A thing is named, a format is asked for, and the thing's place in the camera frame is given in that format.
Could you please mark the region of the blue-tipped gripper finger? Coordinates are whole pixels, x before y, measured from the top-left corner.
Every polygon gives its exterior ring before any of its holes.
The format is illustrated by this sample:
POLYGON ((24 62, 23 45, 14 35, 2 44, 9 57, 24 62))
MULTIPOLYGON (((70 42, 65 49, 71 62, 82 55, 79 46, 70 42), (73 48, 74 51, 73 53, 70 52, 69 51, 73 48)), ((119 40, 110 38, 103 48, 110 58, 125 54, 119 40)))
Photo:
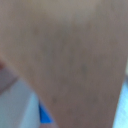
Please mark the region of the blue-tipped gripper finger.
POLYGON ((42 124, 54 122, 53 118, 51 117, 45 106, 42 104, 39 104, 39 115, 40 115, 40 122, 42 124))

